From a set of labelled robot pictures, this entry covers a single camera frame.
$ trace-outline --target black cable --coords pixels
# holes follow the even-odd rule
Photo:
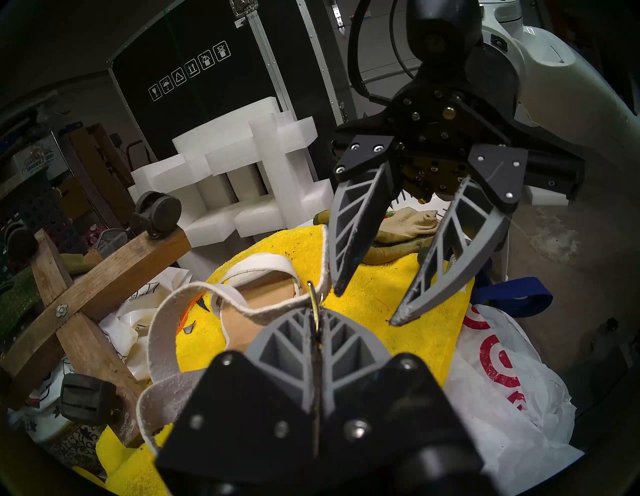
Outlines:
[[[394,54],[396,54],[396,58],[398,60],[398,64],[400,67],[407,73],[407,75],[413,79],[415,76],[409,71],[407,66],[404,64],[403,60],[400,58],[400,54],[398,53],[398,49],[396,47],[396,37],[394,36],[394,16],[396,15],[396,4],[398,0],[394,0],[391,4],[391,13],[389,14],[389,38],[391,38],[391,48],[394,50]]]
[[[386,106],[391,103],[391,99],[369,93],[369,90],[362,81],[360,64],[358,63],[358,39],[360,38],[360,28],[362,27],[362,21],[364,20],[364,15],[367,12],[367,8],[370,3],[371,0],[360,0],[360,3],[358,3],[358,7],[356,8],[356,12],[353,14],[353,19],[351,19],[351,32],[349,34],[349,45],[347,49],[347,72],[349,73],[351,85],[358,94],[362,95],[370,102]]]

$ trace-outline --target black plastic crate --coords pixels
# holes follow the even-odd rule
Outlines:
[[[5,228],[19,220],[34,234],[44,229],[60,253],[84,255],[87,251],[86,243],[78,235],[49,184],[46,168],[0,200],[0,239],[4,239]],[[9,259],[6,247],[0,242],[0,281],[10,279],[26,265]]]

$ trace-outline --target wooden plank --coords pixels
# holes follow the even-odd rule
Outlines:
[[[31,258],[31,270],[45,307],[71,287],[73,281],[58,249],[43,229],[36,233],[38,251]]]
[[[100,194],[107,200],[121,224],[129,224],[135,204],[126,188],[113,178],[98,153],[93,138],[82,127],[69,133],[69,140]]]
[[[3,404],[12,410],[20,410],[31,391],[40,386],[42,380],[56,368],[64,356],[65,350],[62,349],[58,336],[55,334],[49,336],[31,356],[29,366],[23,367],[13,376],[9,391],[3,398]]]
[[[75,313],[99,322],[190,249],[184,231],[176,228],[162,240],[142,233],[112,253],[58,296],[13,343],[1,364],[13,377],[13,386],[30,392],[40,383],[42,375],[28,373],[36,368],[32,357]],[[56,317],[56,308],[62,304],[68,305],[67,313]],[[22,383],[16,384],[23,368]]]
[[[123,399],[124,412],[111,429],[128,447],[142,443],[136,420],[136,403],[143,387],[116,354],[102,330],[82,312],[72,316],[60,329],[58,339],[78,374],[109,381]]]
[[[102,124],[93,124],[87,127],[89,133],[93,135],[95,141],[98,142],[102,153],[107,157],[107,160],[113,167],[114,172],[118,175],[120,182],[125,188],[129,188],[135,184],[133,177],[131,177],[131,171],[129,170],[129,164],[124,161],[122,155],[118,153],[113,141],[107,134]]]

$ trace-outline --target wooden frame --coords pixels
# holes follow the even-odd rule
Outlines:
[[[38,251],[31,268],[46,309],[0,364],[12,377],[3,403],[18,410],[66,354],[75,372],[116,385],[125,410],[111,427],[125,446],[137,446],[141,437],[136,403],[144,386],[136,382],[96,322],[187,253],[189,241],[180,228],[161,240],[145,232],[73,283],[49,236],[41,230],[36,239]]]

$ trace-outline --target warning symbols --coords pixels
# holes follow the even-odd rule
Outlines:
[[[227,42],[218,43],[217,45],[213,45],[213,53],[216,54],[216,58],[218,62],[224,60],[227,57],[231,57],[231,52],[229,51],[229,47],[227,46]]]
[[[149,95],[151,95],[151,99],[155,102],[158,98],[162,96],[162,92],[160,91],[160,86],[154,84],[149,88]]]
[[[194,59],[194,58],[189,60],[184,65],[184,68],[187,71],[187,74],[189,74],[189,77],[193,77],[193,76],[195,76],[195,75],[200,73],[200,67],[198,67],[198,63],[196,62],[196,59]]]
[[[208,69],[209,67],[213,67],[216,63],[216,60],[213,58],[211,54],[211,50],[205,50],[200,55],[198,55],[198,60],[200,60],[200,65],[203,69]]]
[[[160,87],[162,88],[162,92],[165,95],[174,88],[173,83],[171,82],[171,79],[169,78],[169,76],[164,76],[160,80]]]
[[[182,83],[184,83],[187,80],[187,78],[184,75],[184,71],[182,70],[182,67],[179,67],[176,70],[174,70],[171,73],[171,77],[175,81],[176,86],[180,86]]]

